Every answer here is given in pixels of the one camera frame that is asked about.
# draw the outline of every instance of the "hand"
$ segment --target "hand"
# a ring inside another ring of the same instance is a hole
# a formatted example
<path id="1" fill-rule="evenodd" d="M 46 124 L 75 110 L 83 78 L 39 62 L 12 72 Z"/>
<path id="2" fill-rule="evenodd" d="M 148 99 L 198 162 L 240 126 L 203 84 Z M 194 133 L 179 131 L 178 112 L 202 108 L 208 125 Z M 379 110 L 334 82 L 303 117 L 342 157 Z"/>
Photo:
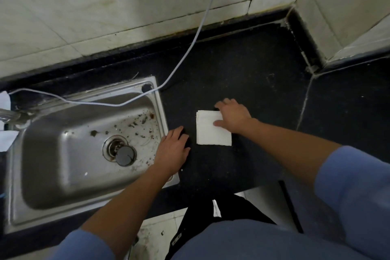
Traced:
<path id="1" fill-rule="evenodd" d="M 166 136 L 161 139 L 158 145 L 154 164 L 160 169 L 167 170 L 169 176 L 176 174 L 187 159 L 190 147 L 184 148 L 189 135 L 180 132 L 183 127 L 170 130 Z"/>
<path id="2" fill-rule="evenodd" d="M 252 118 L 247 108 L 234 99 L 225 98 L 215 104 L 215 107 L 221 111 L 223 120 L 214 121 L 214 125 L 227 129 L 231 133 L 240 134 L 243 124 Z"/>

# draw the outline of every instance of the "forearm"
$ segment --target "forearm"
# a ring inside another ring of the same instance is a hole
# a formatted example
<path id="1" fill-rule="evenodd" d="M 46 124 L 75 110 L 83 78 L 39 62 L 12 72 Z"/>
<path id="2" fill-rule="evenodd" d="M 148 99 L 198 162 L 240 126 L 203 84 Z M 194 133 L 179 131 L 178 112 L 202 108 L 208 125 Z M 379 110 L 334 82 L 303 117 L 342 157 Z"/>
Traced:
<path id="1" fill-rule="evenodd" d="M 277 159 L 297 178 L 313 186 L 327 157 L 341 145 L 294 130 L 268 125 L 254 118 L 240 132 Z"/>
<path id="2" fill-rule="evenodd" d="M 133 243 L 153 199 L 169 179 L 163 168 L 152 165 L 139 179 L 98 210 L 81 228 L 107 243 L 117 259 Z"/>

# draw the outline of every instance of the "person's left hand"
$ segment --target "person's left hand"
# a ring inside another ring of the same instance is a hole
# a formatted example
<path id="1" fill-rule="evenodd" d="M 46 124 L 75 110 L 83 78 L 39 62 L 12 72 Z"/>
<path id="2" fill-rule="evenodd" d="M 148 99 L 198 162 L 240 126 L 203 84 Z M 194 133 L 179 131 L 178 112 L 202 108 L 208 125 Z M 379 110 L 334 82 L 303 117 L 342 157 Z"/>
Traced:
<path id="1" fill-rule="evenodd" d="M 166 136 L 161 139 L 158 145 L 154 164 L 160 169 L 167 170 L 169 176 L 176 174 L 187 159 L 190 147 L 184 148 L 189 135 L 180 133 L 183 127 L 170 130 Z"/>

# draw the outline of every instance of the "folded paper napkin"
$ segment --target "folded paper napkin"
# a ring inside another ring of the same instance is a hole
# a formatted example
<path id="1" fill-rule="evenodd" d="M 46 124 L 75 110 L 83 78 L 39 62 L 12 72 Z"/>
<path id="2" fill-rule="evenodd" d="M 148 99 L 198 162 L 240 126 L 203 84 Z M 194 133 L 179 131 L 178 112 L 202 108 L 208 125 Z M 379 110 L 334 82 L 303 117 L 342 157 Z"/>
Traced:
<path id="1" fill-rule="evenodd" d="M 6 91 L 0 93 L 0 108 L 11 109 L 11 99 Z M 15 141 L 17 130 L 4 130 L 4 123 L 0 120 L 0 152 L 7 151 Z"/>
<path id="2" fill-rule="evenodd" d="M 196 143 L 199 145 L 232 145 L 232 133 L 213 122 L 222 120 L 220 111 L 199 110 L 196 113 Z"/>

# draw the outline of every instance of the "stainless steel sink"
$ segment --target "stainless steel sink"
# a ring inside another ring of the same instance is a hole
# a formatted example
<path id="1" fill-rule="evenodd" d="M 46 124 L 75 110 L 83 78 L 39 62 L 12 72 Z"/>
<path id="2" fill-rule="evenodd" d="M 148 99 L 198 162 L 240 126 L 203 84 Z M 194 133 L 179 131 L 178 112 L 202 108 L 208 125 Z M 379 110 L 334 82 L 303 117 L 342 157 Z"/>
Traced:
<path id="1" fill-rule="evenodd" d="M 144 85 L 157 86 L 149 77 L 68 98 L 119 104 Z M 168 132 L 158 92 L 122 107 L 51 100 L 34 110 L 7 155 L 6 233 L 103 206 L 153 164 Z M 136 153 L 129 166 L 115 162 L 121 146 Z M 176 174 L 165 187 L 178 182 Z"/>

